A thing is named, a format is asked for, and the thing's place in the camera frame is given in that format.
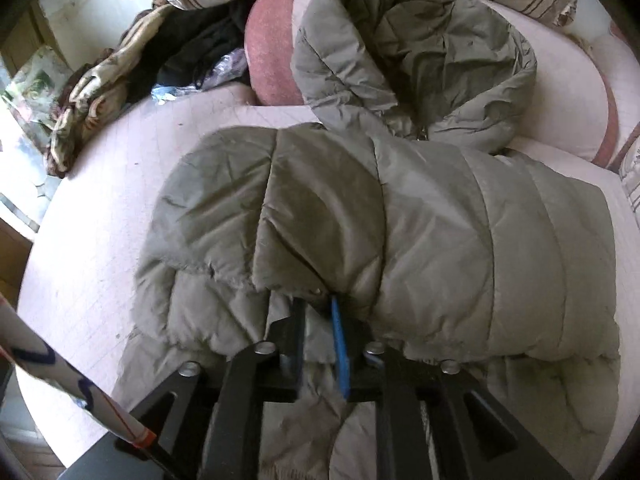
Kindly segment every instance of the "round bed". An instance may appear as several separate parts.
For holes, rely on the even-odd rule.
[[[289,76],[287,65],[268,66],[276,58],[270,58],[264,44],[261,13],[277,9],[271,20],[284,36],[271,34],[288,34],[293,41],[309,0],[282,1],[274,7],[269,0],[258,0],[252,10],[246,32],[252,74]],[[490,5],[530,41],[538,58],[535,96],[512,147],[559,173],[598,186],[612,215],[622,360],[618,411],[604,455],[597,458],[599,476],[640,415],[640,230],[619,176],[598,166],[606,166],[620,144],[615,98],[592,60],[567,37]],[[287,59],[290,53],[277,57],[283,63]],[[259,79],[254,81],[255,93],[230,84],[163,106],[145,100],[85,148],[51,203],[31,252],[18,312],[107,392],[116,381],[132,330],[129,310],[137,257],[156,195],[177,161],[222,126],[283,127],[316,121],[295,92],[278,95],[289,105],[258,106],[269,104],[273,95]],[[285,80],[282,88],[290,89],[290,82]],[[63,394],[25,374],[18,374],[18,381],[40,431],[66,466],[104,433]]]

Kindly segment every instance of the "bed mattress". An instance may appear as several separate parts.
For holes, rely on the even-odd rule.
[[[234,124],[284,127],[317,121],[307,107],[257,107],[232,84],[159,107],[147,100],[98,135],[55,195],[31,252],[18,312],[50,345],[110,392],[127,334],[133,275],[156,195],[177,161],[207,134]],[[513,147],[560,173],[599,186],[614,223],[622,364],[618,416],[600,470],[640,412],[640,232],[617,175],[524,137]],[[18,375],[25,402],[65,466],[104,430],[60,392]]]

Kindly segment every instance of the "bolt head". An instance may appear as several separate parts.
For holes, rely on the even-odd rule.
[[[276,351],[276,343],[272,343],[271,341],[260,341],[259,343],[256,343],[254,351],[260,355],[273,354]]]
[[[385,353],[385,344],[380,341],[372,341],[371,343],[367,343],[364,351],[369,355],[380,355]]]
[[[196,375],[199,375],[201,371],[202,368],[196,361],[187,361],[182,364],[178,373],[182,377],[195,377]]]
[[[440,362],[440,370],[447,375],[456,375],[460,373],[460,363],[453,359],[446,359]]]

